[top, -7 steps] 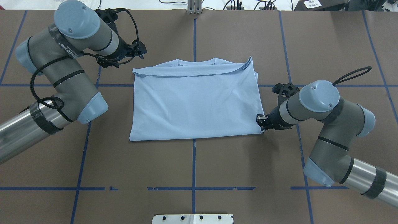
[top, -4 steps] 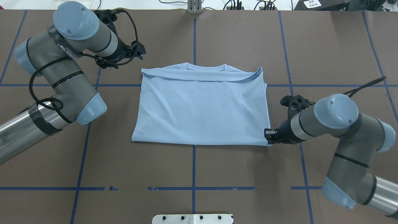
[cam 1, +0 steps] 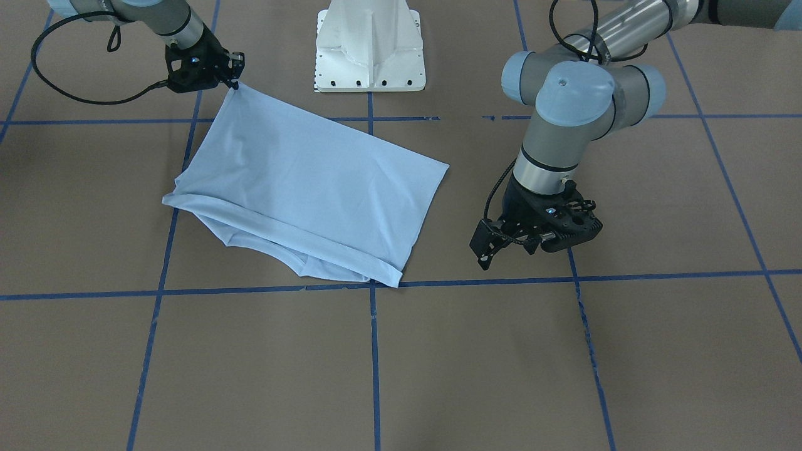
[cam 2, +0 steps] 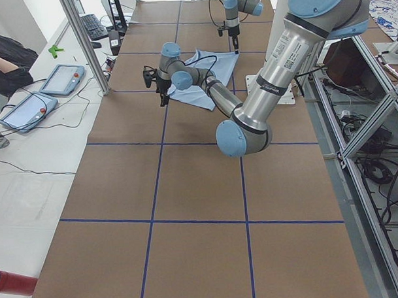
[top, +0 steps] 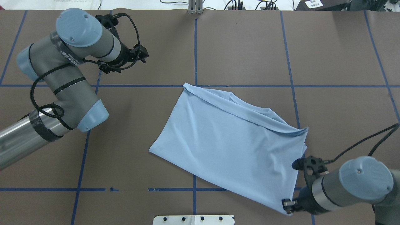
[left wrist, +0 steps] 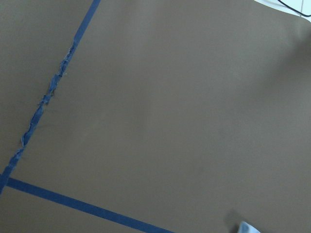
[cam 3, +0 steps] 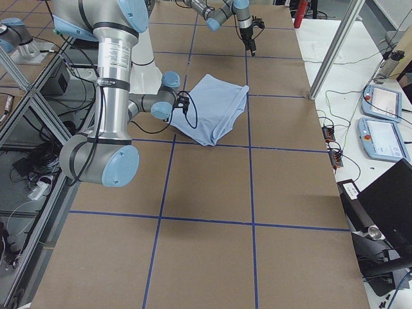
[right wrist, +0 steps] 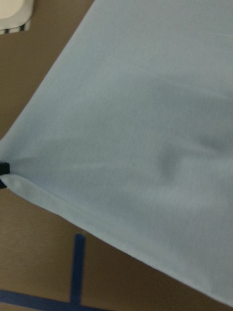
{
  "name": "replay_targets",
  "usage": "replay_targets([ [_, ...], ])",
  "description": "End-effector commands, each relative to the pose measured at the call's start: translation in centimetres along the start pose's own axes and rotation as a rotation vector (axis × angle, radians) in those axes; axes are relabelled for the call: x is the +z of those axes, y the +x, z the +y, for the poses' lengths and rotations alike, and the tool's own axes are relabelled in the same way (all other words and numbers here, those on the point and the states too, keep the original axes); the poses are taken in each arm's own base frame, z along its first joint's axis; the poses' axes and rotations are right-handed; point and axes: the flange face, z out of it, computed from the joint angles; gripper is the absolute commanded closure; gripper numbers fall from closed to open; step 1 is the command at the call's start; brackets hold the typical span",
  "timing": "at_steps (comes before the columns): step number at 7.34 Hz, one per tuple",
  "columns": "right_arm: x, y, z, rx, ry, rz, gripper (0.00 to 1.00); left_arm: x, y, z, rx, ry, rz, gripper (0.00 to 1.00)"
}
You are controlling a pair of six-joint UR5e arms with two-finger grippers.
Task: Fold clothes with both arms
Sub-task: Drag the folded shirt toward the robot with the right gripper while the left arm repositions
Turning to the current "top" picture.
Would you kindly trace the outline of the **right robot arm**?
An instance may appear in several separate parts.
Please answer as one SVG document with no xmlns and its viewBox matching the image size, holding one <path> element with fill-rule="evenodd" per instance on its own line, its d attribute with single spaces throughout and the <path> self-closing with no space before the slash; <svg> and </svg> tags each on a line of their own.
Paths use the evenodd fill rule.
<svg viewBox="0 0 400 225">
<path fill-rule="evenodd" d="M 309 156 L 292 164 L 303 171 L 306 186 L 298 197 L 282 199 L 287 214 L 307 211 L 320 215 L 358 203 L 368 203 L 375 214 L 376 225 L 400 223 L 400 172 L 387 168 L 371 156 L 345 162 L 329 172 L 328 160 Z"/>
</svg>

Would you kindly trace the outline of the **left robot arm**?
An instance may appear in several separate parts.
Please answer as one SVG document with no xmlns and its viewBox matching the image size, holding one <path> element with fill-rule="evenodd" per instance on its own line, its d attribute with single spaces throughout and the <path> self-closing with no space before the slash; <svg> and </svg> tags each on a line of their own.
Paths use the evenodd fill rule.
<svg viewBox="0 0 400 225">
<path fill-rule="evenodd" d="M 1 170 L 69 131 L 87 132 L 108 119 L 80 65 L 93 63 L 106 74 L 121 73 L 137 61 L 145 63 L 148 56 L 128 14 L 62 11 L 56 29 L 16 58 L 21 72 L 33 81 L 29 95 L 34 109 L 1 131 Z"/>
</svg>

